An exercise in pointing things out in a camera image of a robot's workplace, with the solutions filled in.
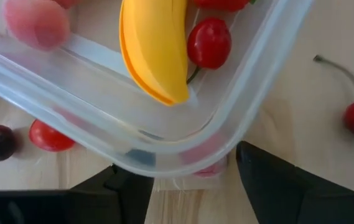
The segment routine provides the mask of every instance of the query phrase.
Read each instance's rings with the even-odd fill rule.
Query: wooden table
[[[354,72],[354,1],[315,1],[245,139],[354,190],[354,137],[340,122],[354,88],[337,71],[313,63],[316,54]],[[26,137],[32,119],[0,99],[0,123]],[[146,223],[257,223],[233,157],[221,188],[155,190]],[[80,147],[51,154],[26,141],[22,153],[0,163],[0,189],[67,188],[108,164]]]

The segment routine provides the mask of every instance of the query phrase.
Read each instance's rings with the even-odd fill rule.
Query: yellow banana
[[[189,99],[187,0],[123,0],[121,53],[134,81],[167,106]]]

